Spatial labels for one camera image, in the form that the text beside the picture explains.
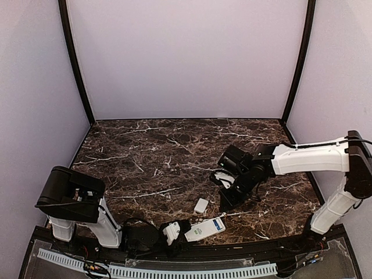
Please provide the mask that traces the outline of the white remote control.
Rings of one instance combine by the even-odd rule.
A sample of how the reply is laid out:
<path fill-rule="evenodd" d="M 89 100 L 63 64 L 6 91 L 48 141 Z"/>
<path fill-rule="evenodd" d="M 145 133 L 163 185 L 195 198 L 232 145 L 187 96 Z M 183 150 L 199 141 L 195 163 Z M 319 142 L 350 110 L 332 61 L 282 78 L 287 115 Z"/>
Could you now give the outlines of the white remote control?
<path fill-rule="evenodd" d="M 205 238 L 211 237 L 212 235 L 223 232 L 216 230 L 212 221 L 213 219 L 209 219 L 191 226 L 191 229 L 185 233 L 186 240 L 188 242 L 198 242 Z"/>

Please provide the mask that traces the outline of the white battery cover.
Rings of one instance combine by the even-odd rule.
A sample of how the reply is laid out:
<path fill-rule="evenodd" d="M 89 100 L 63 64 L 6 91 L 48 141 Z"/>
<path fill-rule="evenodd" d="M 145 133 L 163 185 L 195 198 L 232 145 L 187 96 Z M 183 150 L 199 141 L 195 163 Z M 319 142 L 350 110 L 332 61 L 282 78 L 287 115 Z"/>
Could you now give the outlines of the white battery cover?
<path fill-rule="evenodd" d="M 197 213 L 204 213 L 208 204 L 209 204 L 208 200 L 205 200 L 203 198 L 199 198 L 195 207 L 194 207 L 194 211 L 197 212 Z"/>

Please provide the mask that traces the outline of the blue battery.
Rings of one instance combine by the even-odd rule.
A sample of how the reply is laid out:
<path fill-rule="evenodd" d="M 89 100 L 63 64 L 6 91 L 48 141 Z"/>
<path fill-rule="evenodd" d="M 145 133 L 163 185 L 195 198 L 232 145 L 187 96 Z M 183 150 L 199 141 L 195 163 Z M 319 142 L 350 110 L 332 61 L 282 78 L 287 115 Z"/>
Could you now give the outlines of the blue battery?
<path fill-rule="evenodd" d="M 224 231 L 226 229 L 224 223 L 220 218 L 215 218 L 212 221 L 217 231 Z"/>

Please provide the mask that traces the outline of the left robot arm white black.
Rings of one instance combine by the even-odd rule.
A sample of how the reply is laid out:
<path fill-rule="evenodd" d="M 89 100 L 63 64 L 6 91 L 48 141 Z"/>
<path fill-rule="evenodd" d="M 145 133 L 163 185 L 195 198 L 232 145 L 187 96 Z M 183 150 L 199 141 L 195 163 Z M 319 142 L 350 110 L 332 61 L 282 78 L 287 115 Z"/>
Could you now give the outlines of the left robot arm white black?
<path fill-rule="evenodd" d="M 69 253 L 78 253 L 82 241 L 74 235 L 77 223 L 85 224 L 103 248 L 119 249 L 129 256 L 164 253 L 176 257 L 192 244 L 186 238 L 189 220 L 174 220 L 156 227 L 139 217 L 119 224 L 109 211 L 105 183 L 63 166 L 52 168 L 35 205 L 48 216 L 53 236 Z"/>

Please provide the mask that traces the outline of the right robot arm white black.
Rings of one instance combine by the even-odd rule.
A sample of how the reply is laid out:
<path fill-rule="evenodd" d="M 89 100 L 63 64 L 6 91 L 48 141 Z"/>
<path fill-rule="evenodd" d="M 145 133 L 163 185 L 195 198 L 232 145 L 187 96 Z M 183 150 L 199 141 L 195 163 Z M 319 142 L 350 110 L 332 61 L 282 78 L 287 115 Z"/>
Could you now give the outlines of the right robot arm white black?
<path fill-rule="evenodd" d="M 261 145 L 254 155 L 230 145 L 218 161 L 210 180 L 219 185 L 220 211 L 241 206 L 254 188 L 269 178 L 290 173 L 338 171 L 344 173 L 340 186 L 307 221 L 296 246 L 309 252 L 355 204 L 371 197 L 371 142 L 358 131 L 346 137 L 305 145 Z"/>

